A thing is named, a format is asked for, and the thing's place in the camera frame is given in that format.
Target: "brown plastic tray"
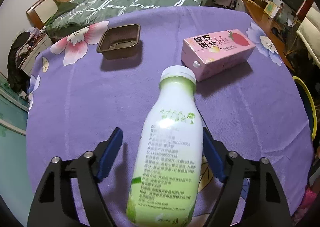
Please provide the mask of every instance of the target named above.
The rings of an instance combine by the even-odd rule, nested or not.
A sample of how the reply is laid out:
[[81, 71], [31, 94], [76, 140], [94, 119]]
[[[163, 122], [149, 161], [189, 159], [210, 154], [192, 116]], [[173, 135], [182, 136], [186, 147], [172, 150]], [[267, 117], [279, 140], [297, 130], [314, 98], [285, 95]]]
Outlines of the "brown plastic tray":
[[137, 53], [139, 38], [138, 24], [110, 28], [102, 35], [97, 52], [108, 60], [131, 57]]

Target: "plastic bottle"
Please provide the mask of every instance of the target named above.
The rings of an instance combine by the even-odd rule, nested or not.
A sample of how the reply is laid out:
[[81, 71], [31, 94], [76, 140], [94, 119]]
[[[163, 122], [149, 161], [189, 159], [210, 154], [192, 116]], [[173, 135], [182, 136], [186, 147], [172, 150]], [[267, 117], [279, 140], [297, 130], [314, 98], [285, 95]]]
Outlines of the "plastic bottle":
[[126, 213], [138, 226], [186, 226], [196, 202], [203, 148], [193, 96], [196, 77], [187, 67], [170, 66], [159, 88], [143, 125]]

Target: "metal screw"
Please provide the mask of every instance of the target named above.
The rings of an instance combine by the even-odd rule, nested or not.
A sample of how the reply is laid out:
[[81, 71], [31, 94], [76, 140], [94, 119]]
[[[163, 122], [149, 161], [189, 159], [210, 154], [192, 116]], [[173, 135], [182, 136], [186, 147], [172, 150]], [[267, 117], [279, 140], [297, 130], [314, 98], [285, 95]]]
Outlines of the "metal screw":
[[83, 156], [85, 158], [91, 158], [93, 156], [93, 152], [92, 151], [87, 151], [86, 153], [83, 154]]
[[60, 158], [59, 157], [54, 157], [53, 159], [51, 159], [51, 162], [52, 163], [58, 163], [60, 161]]
[[231, 157], [231, 158], [236, 158], [238, 156], [238, 153], [237, 152], [235, 152], [235, 151], [230, 151], [229, 152], [229, 157]]
[[199, 68], [199, 67], [201, 67], [201, 64], [198, 61], [194, 61], [193, 62], [193, 67]]
[[269, 159], [267, 158], [261, 158], [260, 160], [263, 164], [269, 164]]

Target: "bottle neck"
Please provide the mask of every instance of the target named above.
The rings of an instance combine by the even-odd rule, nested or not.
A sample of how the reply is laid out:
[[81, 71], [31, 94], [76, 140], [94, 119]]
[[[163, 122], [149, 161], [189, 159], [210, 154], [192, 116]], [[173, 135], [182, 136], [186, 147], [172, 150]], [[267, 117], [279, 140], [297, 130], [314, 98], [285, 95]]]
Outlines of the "bottle neck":
[[189, 79], [182, 76], [168, 77], [159, 84], [159, 99], [166, 97], [171, 100], [184, 98], [194, 101], [196, 86]]

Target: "headboard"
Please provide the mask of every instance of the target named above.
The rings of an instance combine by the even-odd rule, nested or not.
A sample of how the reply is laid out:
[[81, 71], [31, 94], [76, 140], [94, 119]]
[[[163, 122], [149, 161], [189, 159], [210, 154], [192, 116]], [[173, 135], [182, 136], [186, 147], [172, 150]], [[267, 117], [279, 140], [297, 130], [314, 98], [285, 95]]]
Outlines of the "headboard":
[[27, 16], [35, 27], [41, 29], [57, 9], [58, 7], [53, 0], [38, 0], [27, 10]]

